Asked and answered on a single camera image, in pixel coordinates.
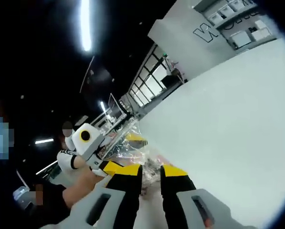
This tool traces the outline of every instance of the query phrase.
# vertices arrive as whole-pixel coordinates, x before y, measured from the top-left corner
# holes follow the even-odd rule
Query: black ceiling
[[[149,30],[174,2],[90,0],[91,52],[81,46],[80,0],[4,5],[0,57],[6,66],[0,96],[15,128],[15,144],[26,146],[52,135],[66,118],[93,115],[79,90],[94,55],[115,79],[114,95],[125,94],[153,44]]]

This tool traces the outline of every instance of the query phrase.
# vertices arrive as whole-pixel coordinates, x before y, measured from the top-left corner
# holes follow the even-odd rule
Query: clear plastic bag
[[[142,137],[137,119],[132,119],[118,132],[100,157],[123,166],[141,164],[143,166],[143,196],[160,190],[160,167],[163,164],[170,164],[154,147],[148,144],[147,139]]]

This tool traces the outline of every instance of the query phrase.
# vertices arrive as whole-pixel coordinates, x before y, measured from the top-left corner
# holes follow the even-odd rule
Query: plastic wrap
[[[124,125],[99,156],[123,166],[141,164],[142,195],[160,190],[160,167],[169,164],[141,135],[137,119],[131,119]]]

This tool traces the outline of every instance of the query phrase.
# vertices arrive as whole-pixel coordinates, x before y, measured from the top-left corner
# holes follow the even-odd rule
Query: shelf
[[[265,44],[265,43],[268,43],[268,42],[271,42],[271,41],[274,41],[276,40],[277,38],[273,35],[271,36],[267,36],[259,41],[256,41],[256,42],[251,42],[243,47],[241,47],[240,49],[237,49],[235,50],[237,54],[240,54],[241,52],[247,50],[247,49],[253,49],[259,45],[262,45],[262,44]]]
[[[193,8],[202,13],[203,11],[205,11],[209,6],[211,6],[212,4],[214,4],[216,1],[218,0],[201,0],[198,4],[196,4]]]
[[[235,12],[232,16],[225,18],[223,21],[221,21],[219,24],[214,25],[214,28],[219,30],[223,26],[231,23],[232,21],[238,19],[239,17],[248,14],[249,12],[253,11],[255,8],[257,8],[257,4],[252,4],[251,6],[246,6],[243,9]]]

